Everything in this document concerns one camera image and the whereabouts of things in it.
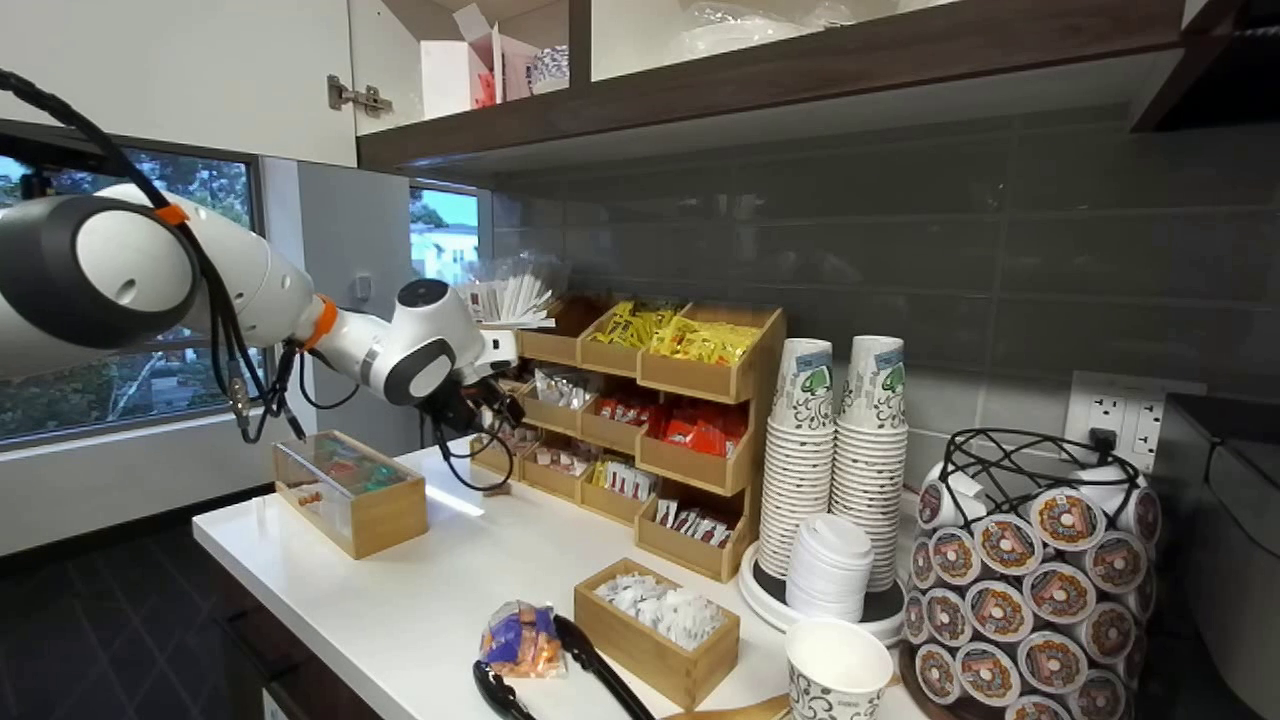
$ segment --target robotic arm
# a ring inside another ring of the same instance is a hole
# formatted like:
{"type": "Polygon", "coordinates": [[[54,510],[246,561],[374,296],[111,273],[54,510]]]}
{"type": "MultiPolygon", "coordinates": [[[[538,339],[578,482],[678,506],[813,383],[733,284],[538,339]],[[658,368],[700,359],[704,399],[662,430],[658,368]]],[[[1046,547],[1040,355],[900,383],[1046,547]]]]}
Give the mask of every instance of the robotic arm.
{"type": "MultiPolygon", "coordinates": [[[[228,284],[253,347],[292,339],[388,404],[422,404],[452,371],[482,375],[482,334],[446,284],[403,284],[392,321],[345,311],[257,233],[193,201],[172,206],[228,284]]],[[[207,329],[193,251],[137,188],[8,206],[0,251],[0,375],[85,364],[175,324],[207,329]]]]}

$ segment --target upper cabinet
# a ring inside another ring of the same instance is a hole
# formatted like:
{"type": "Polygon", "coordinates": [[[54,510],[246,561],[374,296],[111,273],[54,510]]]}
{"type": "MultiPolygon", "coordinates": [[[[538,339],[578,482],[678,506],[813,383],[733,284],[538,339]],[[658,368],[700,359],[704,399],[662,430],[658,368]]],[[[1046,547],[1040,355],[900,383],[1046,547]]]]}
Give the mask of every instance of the upper cabinet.
{"type": "MultiPolygon", "coordinates": [[[[115,136],[356,164],[349,0],[3,0],[0,67],[115,136]]],[[[0,118],[44,112],[0,96],[0,118]]]]}
{"type": "MultiPolygon", "coordinates": [[[[1179,0],[488,0],[488,34],[465,0],[383,2],[421,39],[400,54],[421,81],[392,122],[360,122],[360,164],[443,175],[1120,102],[1185,34],[1179,0]]],[[[356,27],[356,75],[367,54],[388,65],[356,27]]]]}

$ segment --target coffee pod holder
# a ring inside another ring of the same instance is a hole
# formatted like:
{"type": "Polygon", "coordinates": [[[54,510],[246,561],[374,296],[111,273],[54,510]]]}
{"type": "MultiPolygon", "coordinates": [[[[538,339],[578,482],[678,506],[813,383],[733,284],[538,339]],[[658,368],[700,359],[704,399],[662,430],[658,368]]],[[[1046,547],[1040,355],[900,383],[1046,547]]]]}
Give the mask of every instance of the coffee pod holder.
{"type": "Polygon", "coordinates": [[[1040,430],[956,430],[919,495],[902,584],[907,692],[927,714],[1132,707],[1155,542],[1160,498],[1122,456],[1040,430]]]}

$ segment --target white countertop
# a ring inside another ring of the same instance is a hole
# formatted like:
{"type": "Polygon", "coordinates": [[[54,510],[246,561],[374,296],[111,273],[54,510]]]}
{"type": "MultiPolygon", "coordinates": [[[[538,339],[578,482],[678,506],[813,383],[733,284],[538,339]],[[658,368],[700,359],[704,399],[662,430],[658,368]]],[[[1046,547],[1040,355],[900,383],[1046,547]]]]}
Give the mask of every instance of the white countertop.
{"type": "MultiPolygon", "coordinates": [[[[278,495],[257,495],[193,520],[194,539],[297,633],[379,714],[482,720],[471,684],[479,633],[505,598],[535,598],[572,615],[572,584],[633,555],[738,615],[738,665],[704,707],[738,707],[781,696],[786,681],[782,636],[769,627],[733,584],[704,578],[635,547],[633,533],[586,506],[514,482],[482,498],[461,486],[440,450],[403,456],[428,475],[428,536],[374,555],[345,555],[278,495]]],[[[648,684],[620,676],[655,713],[678,713],[648,684]]],[[[610,696],[584,670],[514,684],[548,720],[623,720],[610,696]]],[[[879,720],[924,720],[900,684],[879,720]]]]}

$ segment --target stacked paper cups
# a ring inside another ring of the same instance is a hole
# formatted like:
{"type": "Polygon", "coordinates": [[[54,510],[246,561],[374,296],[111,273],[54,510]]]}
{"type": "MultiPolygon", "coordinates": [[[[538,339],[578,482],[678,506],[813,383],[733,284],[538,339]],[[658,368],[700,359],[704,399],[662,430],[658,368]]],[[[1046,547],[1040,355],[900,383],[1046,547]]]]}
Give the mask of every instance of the stacked paper cups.
{"type": "Polygon", "coordinates": [[[782,339],[765,442],[760,568],[786,575],[803,515],[826,510],[830,495],[830,345],[814,334],[782,339]]]}
{"type": "Polygon", "coordinates": [[[835,429],[830,510],[871,536],[871,590],[894,578],[894,498],[907,468],[902,339],[851,334],[849,394],[835,429]]]}

